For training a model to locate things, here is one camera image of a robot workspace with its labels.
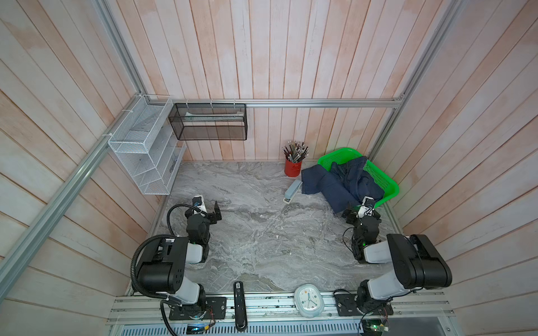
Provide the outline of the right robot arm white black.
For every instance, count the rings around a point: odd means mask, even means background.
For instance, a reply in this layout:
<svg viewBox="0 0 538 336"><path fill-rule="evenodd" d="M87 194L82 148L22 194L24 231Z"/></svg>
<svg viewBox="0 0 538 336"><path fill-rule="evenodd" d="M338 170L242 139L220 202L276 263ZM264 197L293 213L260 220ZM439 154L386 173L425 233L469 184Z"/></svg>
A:
<svg viewBox="0 0 538 336"><path fill-rule="evenodd" d="M361 313L381 312L395 298L452 284L450 267L426 235L388 234L380 241L381 215L365 206L349 205L342 217L353 226L348 249L356 261L392 265L389 272L361 282L355 300Z"/></svg>

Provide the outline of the dark blue denim trousers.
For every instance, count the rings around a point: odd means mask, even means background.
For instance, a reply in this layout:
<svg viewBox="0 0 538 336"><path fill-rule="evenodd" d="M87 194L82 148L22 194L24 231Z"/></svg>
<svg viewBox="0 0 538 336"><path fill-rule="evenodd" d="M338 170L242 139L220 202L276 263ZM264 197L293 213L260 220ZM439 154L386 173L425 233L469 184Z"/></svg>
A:
<svg viewBox="0 0 538 336"><path fill-rule="evenodd" d="M368 158L362 156L339 165L334 162L331 169L314 165L301 172L302 193L322 193L333 213L338 214L348 205L358 206L365 197L382 200L385 191L364 168Z"/></svg>

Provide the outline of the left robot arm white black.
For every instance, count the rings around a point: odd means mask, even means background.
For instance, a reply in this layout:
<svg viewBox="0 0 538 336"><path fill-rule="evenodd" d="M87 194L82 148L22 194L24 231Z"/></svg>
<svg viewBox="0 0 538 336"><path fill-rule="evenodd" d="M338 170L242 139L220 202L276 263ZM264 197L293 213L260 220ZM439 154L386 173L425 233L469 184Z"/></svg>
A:
<svg viewBox="0 0 538 336"><path fill-rule="evenodd" d="M172 212L185 208L185 237L176 235L171 223ZM134 292L161 300L172 313L188 319L202 319L207 307L205 290L187 278L188 264L200 264L210 252L210 226L221 221L219 204L207 211L203 197L193 198L190 204L175 204L166 215L169 234L154 235L135 250L130 263L131 286Z"/></svg>

